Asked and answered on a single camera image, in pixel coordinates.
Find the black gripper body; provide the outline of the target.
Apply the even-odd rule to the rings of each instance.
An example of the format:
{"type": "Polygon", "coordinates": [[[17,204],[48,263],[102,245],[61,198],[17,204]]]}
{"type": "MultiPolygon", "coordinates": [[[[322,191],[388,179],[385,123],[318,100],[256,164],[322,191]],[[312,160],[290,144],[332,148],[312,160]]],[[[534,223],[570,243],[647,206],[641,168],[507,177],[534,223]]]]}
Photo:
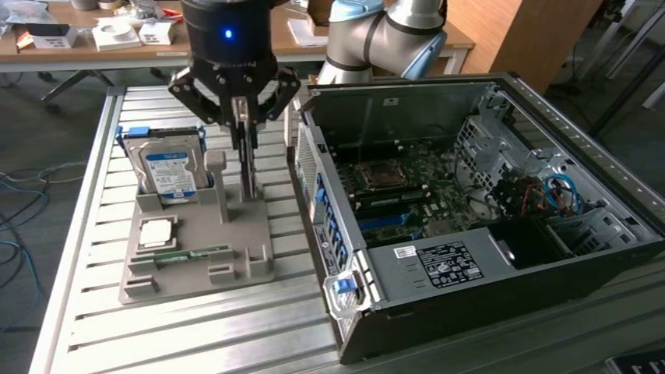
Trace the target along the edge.
{"type": "Polygon", "coordinates": [[[220,99],[218,123],[234,121],[232,99],[242,97],[248,122],[260,124],[266,109],[258,94],[276,74],[270,47],[272,1],[184,1],[190,72],[220,99]]]}

